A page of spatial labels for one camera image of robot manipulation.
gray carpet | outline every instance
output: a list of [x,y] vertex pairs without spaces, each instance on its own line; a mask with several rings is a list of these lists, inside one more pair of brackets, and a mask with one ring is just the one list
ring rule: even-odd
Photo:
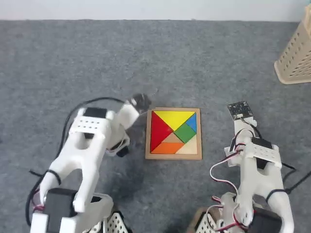
[[[98,96],[153,95],[154,106],[199,107],[202,161],[144,159],[145,116],[131,153],[106,157],[96,191],[114,199],[135,233],[184,232],[197,208],[229,190],[209,177],[233,136],[228,103],[246,100],[282,160],[311,167],[310,84],[283,85],[273,62],[295,23],[202,21],[0,21],[0,232],[28,232],[26,196],[55,156],[64,120]],[[114,110],[109,102],[97,106]],[[239,170],[216,175],[239,182]],[[77,188],[74,172],[64,186]],[[311,179],[291,195],[295,232],[311,227]]]

white wall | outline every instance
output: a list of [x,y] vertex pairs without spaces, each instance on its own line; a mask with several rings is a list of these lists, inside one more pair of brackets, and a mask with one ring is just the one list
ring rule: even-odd
[[0,19],[299,21],[309,0],[0,0]]

beige triangle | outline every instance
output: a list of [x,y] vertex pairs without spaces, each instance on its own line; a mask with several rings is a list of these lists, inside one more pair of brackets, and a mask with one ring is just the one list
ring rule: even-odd
[[193,136],[182,148],[180,148],[175,154],[197,154],[198,147],[196,143],[196,135]]
[[181,142],[183,143],[174,133],[167,136],[162,142]]

tangram puzzle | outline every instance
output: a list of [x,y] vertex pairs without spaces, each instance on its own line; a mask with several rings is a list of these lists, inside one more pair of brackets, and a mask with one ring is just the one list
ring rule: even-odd
[[146,159],[202,159],[200,109],[148,111]]

robotic arm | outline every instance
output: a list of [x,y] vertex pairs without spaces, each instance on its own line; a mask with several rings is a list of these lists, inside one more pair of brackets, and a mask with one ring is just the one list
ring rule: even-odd
[[[284,191],[282,162],[278,146],[255,137],[257,122],[246,102],[228,106],[234,119],[235,137],[225,148],[228,166],[240,166],[241,184],[236,194],[225,193],[219,200],[218,229],[225,233],[293,233],[290,201]],[[254,195],[266,199],[271,210],[259,208]]]
[[[99,167],[106,153],[123,157],[130,139],[126,131],[146,112],[150,101],[144,94],[128,100],[118,113],[101,108],[81,108],[69,136],[46,172],[39,190],[42,213],[34,213],[31,233],[81,233],[106,220],[113,207],[112,198],[94,194]],[[73,170],[81,169],[79,190],[58,188]]]

